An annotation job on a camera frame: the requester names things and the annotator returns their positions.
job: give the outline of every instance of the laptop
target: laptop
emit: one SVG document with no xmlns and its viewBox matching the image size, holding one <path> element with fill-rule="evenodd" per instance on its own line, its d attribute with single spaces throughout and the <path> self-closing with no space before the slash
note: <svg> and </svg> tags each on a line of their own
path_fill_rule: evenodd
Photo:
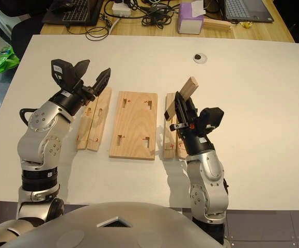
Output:
<svg viewBox="0 0 299 248">
<path fill-rule="evenodd" d="M 53 13 L 47 10 L 43 23 L 60 25 L 96 25 L 103 0 L 73 0 L 75 7 L 65 13 Z"/>
<path fill-rule="evenodd" d="M 218 0 L 226 21 L 273 22 L 261 0 Z"/>
</svg>

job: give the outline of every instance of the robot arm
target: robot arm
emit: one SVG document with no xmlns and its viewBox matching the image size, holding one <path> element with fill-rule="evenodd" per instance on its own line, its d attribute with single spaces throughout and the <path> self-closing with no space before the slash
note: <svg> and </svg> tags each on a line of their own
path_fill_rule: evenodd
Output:
<svg viewBox="0 0 299 248">
<path fill-rule="evenodd" d="M 224 180 L 223 165 L 207 134 L 219 126 L 224 112 L 217 107 L 205 108 L 197 116 L 191 98 L 184 101 L 179 92 L 175 96 L 175 110 L 179 123 L 171 125 L 170 129 L 178 132 L 188 154 L 186 161 L 193 222 L 223 244 L 228 186 Z"/>
<path fill-rule="evenodd" d="M 110 77 L 110 68 L 101 72 L 93 87 L 84 86 L 81 77 L 89 60 L 75 66 L 55 59 L 52 77 L 61 87 L 49 101 L 37 110 L 22 109 L 21 119 L 28 126 L 18 144 L 21 158 L 22 186 L 19 189 L 17 219 L 34 226 L 63 214 L 64 202 L 57 198 L 57 165 L 63 138 L 69 132 L 73 116 L 103 91 Z M 25 113 L 33 112 L 29 121 Z"/>
</svg>

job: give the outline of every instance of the computer mouse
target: computer mouse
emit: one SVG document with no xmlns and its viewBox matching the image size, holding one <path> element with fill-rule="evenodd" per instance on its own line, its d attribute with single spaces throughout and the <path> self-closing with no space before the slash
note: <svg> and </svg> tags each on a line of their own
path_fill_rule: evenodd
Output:
<svg viewBox="0 0 299 248">
<path fill-rule="evenodd" d="M 71 11 L 75 4 L 71 0 L 54 0 L 50 6 L 50 11 L 54 14 Z"/>
</svg>

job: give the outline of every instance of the laptop keyboard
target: laptop keyboard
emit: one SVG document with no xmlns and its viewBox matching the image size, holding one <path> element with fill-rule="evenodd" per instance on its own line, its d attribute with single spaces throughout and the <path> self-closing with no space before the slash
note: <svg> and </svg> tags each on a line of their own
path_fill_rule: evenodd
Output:
<svg viewBox="0 0 299 248">
<path fill-rule="evenodd" d="M 226 0 L 226 9 L 230 17 L 250 18 L 242 0 Z"/>
<path fill-rule="evenodd" d="M 84 22 L 86 21 L 88 11 L 87 11 L 87 1 L 88 0 L 73 0 L 72 3 L 75 4 L 73 10 L 66 12 L 63 16 L 64 22 Z"/>
</svg>

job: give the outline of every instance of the wooden desk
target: wooden desk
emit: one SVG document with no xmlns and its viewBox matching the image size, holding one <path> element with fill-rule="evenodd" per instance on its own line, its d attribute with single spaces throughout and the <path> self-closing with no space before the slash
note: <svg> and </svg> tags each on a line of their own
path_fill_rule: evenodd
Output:
<svg viewBox="0 0 299 248">
<path fill-rule="evenodd" d="M 179 34 L 177 30 L 178 15 L 175 14 L 171 24 L 165 26 L 163 30 L 155 26 L 144 27 L 141 25 L 141 19 L 122 19 L 113 29 L 113 35 L 137 35 L 137 36 L 177 36 L 177 37 L 207 37 L 207 38 L 230 38 L 230 39 L 248 39 L 248 40 L 269 40 L 294 42 L 279 12 L 275 8 L 272 0 L 263 0 L 267 9 L 271 13 L 273 23 L 253 23 L 250 29 L 242 27 L 240 24 L 233 24 L 231 32 L 202 29 L 200 35 Z M 72 26 L 70 31 L 73 33 L 83 33 L 84 27 Z M 62 25 L 45 24 L 40 34 L 69 34 L 66 27 Z"/>
</svg>

